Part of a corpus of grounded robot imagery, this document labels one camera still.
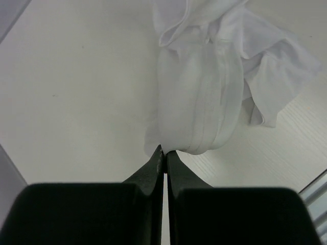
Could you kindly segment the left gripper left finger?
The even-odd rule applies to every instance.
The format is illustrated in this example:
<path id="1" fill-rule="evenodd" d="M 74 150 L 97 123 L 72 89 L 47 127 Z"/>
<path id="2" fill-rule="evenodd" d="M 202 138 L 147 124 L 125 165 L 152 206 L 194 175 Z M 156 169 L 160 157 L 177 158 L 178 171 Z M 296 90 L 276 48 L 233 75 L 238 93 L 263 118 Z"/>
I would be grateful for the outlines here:
<path id="1" fill-rule="evenodd" d="M 1 244 L 160 244 L 164 154 L 121 183 L 39 183 L 24 188 Z"/>

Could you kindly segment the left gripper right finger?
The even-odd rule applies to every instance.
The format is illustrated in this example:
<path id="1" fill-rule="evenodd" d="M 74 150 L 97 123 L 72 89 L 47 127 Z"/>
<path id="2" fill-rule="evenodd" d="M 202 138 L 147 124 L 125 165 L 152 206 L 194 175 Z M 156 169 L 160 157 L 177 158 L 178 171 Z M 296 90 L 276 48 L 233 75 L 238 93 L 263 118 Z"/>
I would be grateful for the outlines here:
<path id="1" fill-rule="evenodd" d="M 321 244 L 292 189 L 212 187 L 166 156 L 171 244 Z"/>

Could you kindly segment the white t shirt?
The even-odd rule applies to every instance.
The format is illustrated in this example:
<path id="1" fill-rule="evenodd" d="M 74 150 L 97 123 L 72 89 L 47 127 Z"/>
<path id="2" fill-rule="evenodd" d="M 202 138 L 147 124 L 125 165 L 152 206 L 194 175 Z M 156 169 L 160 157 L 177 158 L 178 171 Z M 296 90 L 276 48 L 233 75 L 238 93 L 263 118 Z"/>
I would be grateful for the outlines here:
<path id="1" fill-rule="evenodd" d="M 274 127 L 277 114 L 318 74 L 319 62 L 288 31 L 245 1 L 153 1 L 159 36 L 156 108 L 145 153 L 199 155 L 231 137 L 242 102 L 251 124 Z"/>

